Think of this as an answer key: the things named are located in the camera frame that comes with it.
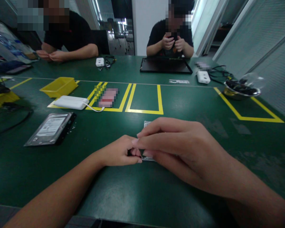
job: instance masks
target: black tablet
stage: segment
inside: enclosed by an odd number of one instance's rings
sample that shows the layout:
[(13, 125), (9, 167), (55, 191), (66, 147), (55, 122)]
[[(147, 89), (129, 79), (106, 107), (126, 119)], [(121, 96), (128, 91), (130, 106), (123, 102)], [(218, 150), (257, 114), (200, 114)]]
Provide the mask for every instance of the black tablet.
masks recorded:
[(185, 59), (143, 58), (140, 72), (192, 74)]

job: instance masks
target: metal bowl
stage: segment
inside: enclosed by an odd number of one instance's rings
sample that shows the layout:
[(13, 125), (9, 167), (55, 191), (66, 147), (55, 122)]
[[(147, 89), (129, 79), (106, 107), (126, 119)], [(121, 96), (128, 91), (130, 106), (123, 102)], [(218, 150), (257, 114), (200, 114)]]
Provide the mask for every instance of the metal bowl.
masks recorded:
[(225, 84), (225, 89), (224, 89), (224, 94), (228, 97), (230, 97), (231, 99), (234, 100), (245, 100), (246, 98), (251, 98), (251, 97), (258, 97), (261, 95), (261, 90), (257, 89), (257, 91), (253, 94), (253, 95), (247, 95), (247, 94), (243, 94), (240, 92), (235, 91), (234, 89), (230, 88), (226, 82)]

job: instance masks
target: white power bank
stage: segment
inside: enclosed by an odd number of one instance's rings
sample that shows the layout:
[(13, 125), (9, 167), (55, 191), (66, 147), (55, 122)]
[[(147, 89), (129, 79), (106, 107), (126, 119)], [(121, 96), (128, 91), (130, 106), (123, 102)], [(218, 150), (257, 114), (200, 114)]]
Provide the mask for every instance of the white power bank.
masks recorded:
[(103, 67), (105, 65), (105, 59), (104, 58), (97, 58), (96, 59), (96, 66), (97, 67)]
[(197, 80), (199, 81), (199, 83), (204, 83), (204, 84), (209, 84), (211, 82), (207, 71), (198, 71)]
[(86, 98), (61, 96), (58, 100), (54, 102), (54, 105), (61, 108), (83, 110), (86, 107), (86, 104), (88, 103), (89, 100)]

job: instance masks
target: yellow tray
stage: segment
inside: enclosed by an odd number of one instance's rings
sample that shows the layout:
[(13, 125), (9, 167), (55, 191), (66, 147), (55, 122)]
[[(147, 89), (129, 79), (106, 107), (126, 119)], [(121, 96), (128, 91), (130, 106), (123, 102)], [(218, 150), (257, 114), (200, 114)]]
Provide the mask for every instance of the yellow tray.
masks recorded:
[(40, 89), (40, 91), (46, 93), (50, 98), (60, 98), (69, 95), (77, 87), (74, 78), (60, 77)]
[(9, 93), (1, 93), (0, 94), (0, 107), (3, 105), (4, 102), (14, 102), (19, 100), (20, 98), (12, 91)]

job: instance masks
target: white cable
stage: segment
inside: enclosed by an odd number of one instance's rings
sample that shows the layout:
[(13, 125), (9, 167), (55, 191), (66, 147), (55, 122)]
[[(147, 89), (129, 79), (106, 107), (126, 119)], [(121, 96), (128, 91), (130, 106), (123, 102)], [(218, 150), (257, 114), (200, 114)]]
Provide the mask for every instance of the white cable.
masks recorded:
[(95, 112), (102, 112), (105, 108), (104, 107), (102, 107), (102, 109), (100, 110), (100, 111), (96, 111), (95, 109), (93, 109), (90, 105), (88, 105), (88, 104), (85, 104), (86, 106), (88, 106), (90, 109), (92, 109), (93, 111), (95, 111)]

